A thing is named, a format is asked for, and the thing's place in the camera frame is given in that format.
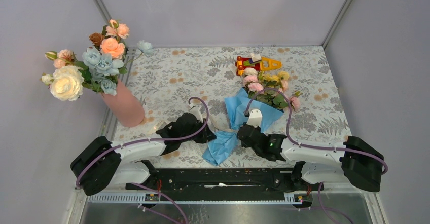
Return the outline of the blue paper bouquet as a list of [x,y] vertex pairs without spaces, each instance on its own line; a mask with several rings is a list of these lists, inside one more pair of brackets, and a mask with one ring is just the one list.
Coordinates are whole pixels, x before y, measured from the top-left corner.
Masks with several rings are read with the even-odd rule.
[[236,96],[224,100],[231,130],[215,133],[217,138],[208,143],[208,147],[202,155],[203,159],[214,166],[219,166],[224,162],[239,144],[237,138],[239,127],[247,123],[249,118],[253,118],[252,110],[256,109],[261,113],[259,127],[262,132],[278,120],[285,109],[298,110],[301,92],[294,92],[288,98],[288,102],[281,95],[289,89],[289,79],[290,74],[286,71],[270,74],[246,68],[242,89]]

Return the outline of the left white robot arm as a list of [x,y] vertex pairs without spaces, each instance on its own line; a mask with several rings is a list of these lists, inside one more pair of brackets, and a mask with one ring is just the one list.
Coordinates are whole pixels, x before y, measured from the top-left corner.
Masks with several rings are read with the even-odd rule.
[[183,142],[204,144],[216,139],[201,108],[194,106],[146,138],[109,141],[105,136],[97,137],[70,164],[77,186],[88,196],[128,183],[153,188],[157,176],[148,161],[150,157],[176,151]]

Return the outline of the cream ribbon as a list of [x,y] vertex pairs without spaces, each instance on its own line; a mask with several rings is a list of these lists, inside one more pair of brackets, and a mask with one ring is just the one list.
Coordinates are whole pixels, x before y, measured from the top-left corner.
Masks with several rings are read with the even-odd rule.
[[[216,131],[226,131],[226,132],[234,132],[234,129],[231,129],[228,127],[226,123],[222,123],[221,121],[217,121],[215,118],[210,118],[209,120]],[[158,122],[154,123],[148,131],[145,133],[145,135],[151,135],[154,134],[157,130],[161,129],[162,127],[166,126],[168,123],[165,120],[159,120]]]

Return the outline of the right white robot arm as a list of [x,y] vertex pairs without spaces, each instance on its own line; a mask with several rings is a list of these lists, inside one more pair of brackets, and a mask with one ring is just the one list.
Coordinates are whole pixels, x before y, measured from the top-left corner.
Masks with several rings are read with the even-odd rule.
[[302,190],[309,184],[348,182],[363,191],[380,191],[381,177],[387,172],[384,156],[359,137],[335,143],[296,141],[288,134],[264,134],[258,109],[248,116],[237,133],[241,145],[266,160],[294,163],[293,187]]

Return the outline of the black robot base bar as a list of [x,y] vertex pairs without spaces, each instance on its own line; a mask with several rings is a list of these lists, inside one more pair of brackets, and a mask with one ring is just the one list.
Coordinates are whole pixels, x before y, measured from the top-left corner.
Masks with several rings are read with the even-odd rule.
[[169,196],[170,193],[208,189],[226,190],[228,195],[256,194],[262,191],[312,194],[318,184],[301,179],[298,168],[155,168],[141,187],[128,183],[126,190],[151,188]]

